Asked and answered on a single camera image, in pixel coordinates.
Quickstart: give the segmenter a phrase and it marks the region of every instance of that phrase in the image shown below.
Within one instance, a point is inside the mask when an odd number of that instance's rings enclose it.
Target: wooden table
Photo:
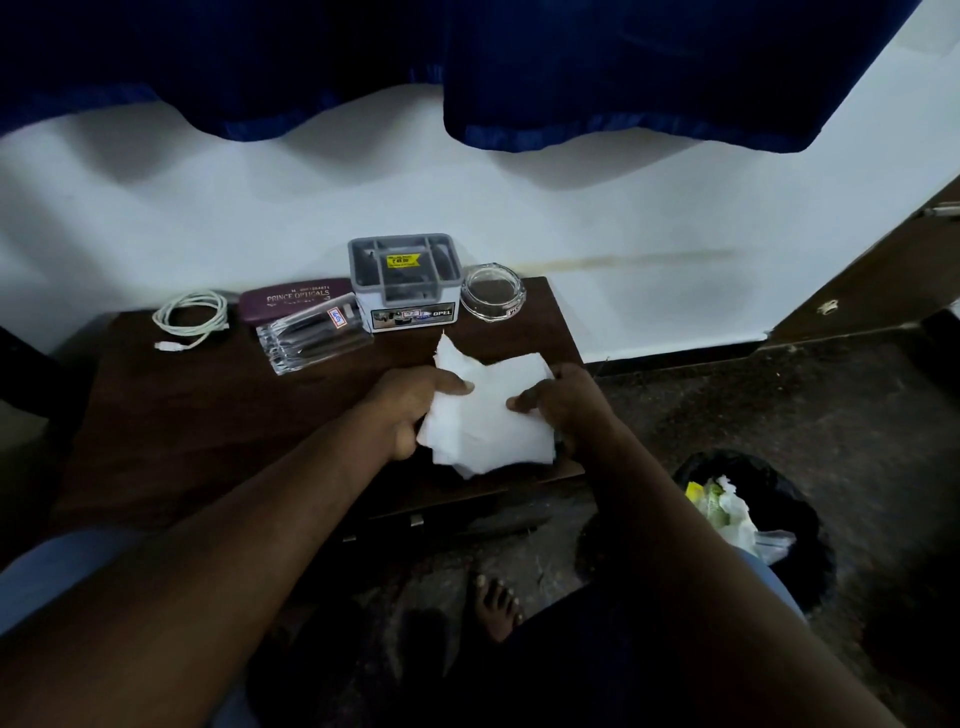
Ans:
[[[526,304],[488,324],[462,311],[450,327],[377,334],[364,349],[277,376],[252,330],[232,323],[189,352],[158,352],[149,311],[120,314],[107,334],[84,423],[50,528],[104,523],[162,527],[193,513],[291,449],[357,401],[388,369],[430,364],[441,332],[485,363],[539,352],[580,362],[545,278],[525,281]],[[513,466],[463,480],[429,450],[392,463],[354,506],[354,518],[422,508],[575,473]]]

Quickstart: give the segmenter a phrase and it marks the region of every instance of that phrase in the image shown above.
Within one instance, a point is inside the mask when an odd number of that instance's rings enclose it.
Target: glass ashtray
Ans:
[[[506,321],[516,315],[526,300],[523,280],[499,263],[469,269],[460,287],[463,307],[484,321]]]

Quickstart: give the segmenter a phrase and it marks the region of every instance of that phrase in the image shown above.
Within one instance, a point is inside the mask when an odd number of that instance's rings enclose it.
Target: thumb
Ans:
[[[473,391],[473,382],[463,381],[446,369],[433,370],[433,386],[445,395],[468,395]]]
[[[543,394],[543,390],[548,387],[552,381],[553,379],[545,379],[544,381],[537,382],[537,384],[521,392],[516,397],[510,397],[507,400],[507,409],[512,409],[514,412],[521,414],[526,414],[532,409],[537,409],[540,395]]]

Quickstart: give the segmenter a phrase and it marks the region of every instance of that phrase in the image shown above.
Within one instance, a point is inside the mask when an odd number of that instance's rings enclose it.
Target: blue curtain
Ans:
[[[280,136],[398,84],[524,152],[629,127],[798,152],[919,0],[6,0],[0,133],[162,99]]]

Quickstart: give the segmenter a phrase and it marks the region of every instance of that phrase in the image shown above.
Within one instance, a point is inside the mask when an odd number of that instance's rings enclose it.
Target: tissue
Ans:
[[[434,362],[474,384],[464,397],[434,396],[417,435],[418,443],[433,449],[434,463],[470,478],[514,463],[554,461],[553,428],[536,410],[521,415],[506,405],[507,398],[553,378],[542,356],[526,354],[488,367],[460,353],[444,334]]]

